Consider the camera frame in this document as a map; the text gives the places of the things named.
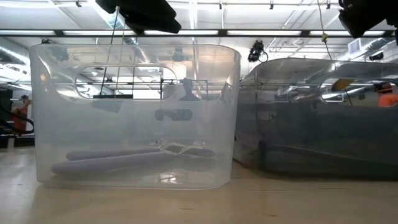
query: transparent storage bin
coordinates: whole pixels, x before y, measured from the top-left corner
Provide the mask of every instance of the transparent storage bin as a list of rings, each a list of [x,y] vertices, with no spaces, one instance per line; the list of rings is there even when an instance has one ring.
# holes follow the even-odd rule
[[[210,189],[229,181],[236,51],[45,44],[30,49],[30,61],[39,182]]]

